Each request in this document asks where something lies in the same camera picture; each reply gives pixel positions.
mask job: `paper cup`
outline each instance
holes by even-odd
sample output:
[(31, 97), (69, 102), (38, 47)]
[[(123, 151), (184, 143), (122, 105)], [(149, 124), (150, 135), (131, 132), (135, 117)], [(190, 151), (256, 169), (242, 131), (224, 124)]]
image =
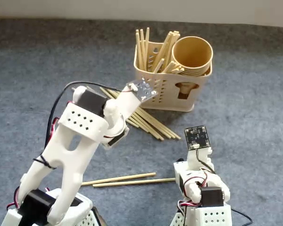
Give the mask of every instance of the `paper cup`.
[(209, 69), (212, 59), (211, 45), (200, 37), (181, 38), (172, 48), (172, 60), (184, 68), (182, 74), (202, 76)]

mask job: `circuit board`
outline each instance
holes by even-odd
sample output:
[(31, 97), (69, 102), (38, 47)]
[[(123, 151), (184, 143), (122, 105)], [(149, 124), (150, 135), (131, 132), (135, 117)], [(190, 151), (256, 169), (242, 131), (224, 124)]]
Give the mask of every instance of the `circuit board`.
[(186, 128), (184, 134), (189, 151), (197, 148), (210, 147), (207, 128), (204, 125)]

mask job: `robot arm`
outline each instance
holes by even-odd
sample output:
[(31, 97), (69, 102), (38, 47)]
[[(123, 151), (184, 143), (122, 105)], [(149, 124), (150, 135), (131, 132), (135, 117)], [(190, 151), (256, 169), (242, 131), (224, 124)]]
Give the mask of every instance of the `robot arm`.
[[(39, 187), (45, 176), (54, 168), (63, 167), (60, 194), (47, 214), (51, 225), (61, 222), (98, 145), (102, 143), (109, 148), (125, 137), (129, 130), (125, 120), (143, 101), (155, 95), (156, 92), (144, 80), (128, 83), (116, 100), (107, 100), (92, 90), (78, 87), (43, 153), (21, 178), (18, 190), (20, 208), (26, 196)], [(79, 135), (81, 141), (75, 150), (69, 151), (75, 135)]]
[(184, 226), (232, 225), (230, 190), (215, 174), (214, 165), (208, 155), (212, 153), (205, 126), (187, 128), (185, 136), (188, 144), (187, 161), (174, 163), (175, 180), (183, 200), (178, 201), (178, 209), (171, 225), (182, 218)]

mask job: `chopstick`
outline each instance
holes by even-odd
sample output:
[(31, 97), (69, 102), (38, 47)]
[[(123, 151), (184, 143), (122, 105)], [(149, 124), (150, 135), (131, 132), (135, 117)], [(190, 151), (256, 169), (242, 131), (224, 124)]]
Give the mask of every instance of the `chopstick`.
[(156, 66), (159, 63), (160, 59), (163, 57), (163, 55), (164, 55), (164, 53), (166, 51), (168, 42), (170, 41), (171, 36), (172, 36), (172, 32), (169, 32), (168, 35), (166, 36), (166, 39), (165, 39), (164, 43), (162, 44), (162, 46), (160, 48), (160, 51), (156, 55), (156, 58), (155, 58), (155, 60), (153, 62), (152, 71), (156, 68)]
[(140, 34), (138, 30), (135, 32), (136, 37), (136, 48), (137, 48), (137, 57), (138, 57), (138, 67), (139, 69), (143, 69), (143, 60), (142, 60), (142, 50), (141, 50), (141, 40), (140, 40)]
[(143, 36), (143, 29), (140, 30), (141, 31), (141, 58), (142, 58), (142, 70), (146, 71), (146, 64), (147, 64), (147, 57), (146, 57), (146, 50), (145, 50), (145, 39)]
[(92, 186), (93, 187), (105, 187), (105, 186), (119, 186), (119, 185), (139, 185), (139, 184), (160, 183), (160, 182), (170, 182), (170, 181), (175, 181), (175, 178), (111, 182), (111, 183), (94, 184)]
[(162, 64), (164, 63), (165, 59), (162, 58), (160, 60), (160, 62), (158, 63), (158, 65), (156, 66), (156, 68), (154, 69), (153, 73), (157, 73), (159, 71), (159, 69), (161, 68)]
[(146, 62), (146, 68), (145, 70), (148, 70), (148, 48), (149, 48), (149, 35), (150, 35), (150, 28), (147, 27), (147, 31), (146, 31), (146, 42), (145, 42), (145, 62)]
[(150, 177), (150, 176), (155, 176), (155, 175), (156, 175), (156, 172), (152, 172), (152, 173), (142, 173), (142, 174), (135, 174), (135, 175), (129, 175), (129, 176), (116, 177), (116, 178), (107, 178), (107, 179), (93, 180), (93, 181), (83, 182), (82, 186), (106, 183), (106, 182), (117, 181), (117, 180), (144, 178), (144, 177)]

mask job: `wall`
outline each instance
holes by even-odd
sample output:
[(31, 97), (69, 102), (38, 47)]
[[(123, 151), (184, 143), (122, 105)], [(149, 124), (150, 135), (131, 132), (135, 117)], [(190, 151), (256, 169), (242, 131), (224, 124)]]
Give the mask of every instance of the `wall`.
[(283, 26), (283, 0), (0, 0), (0, 17)]

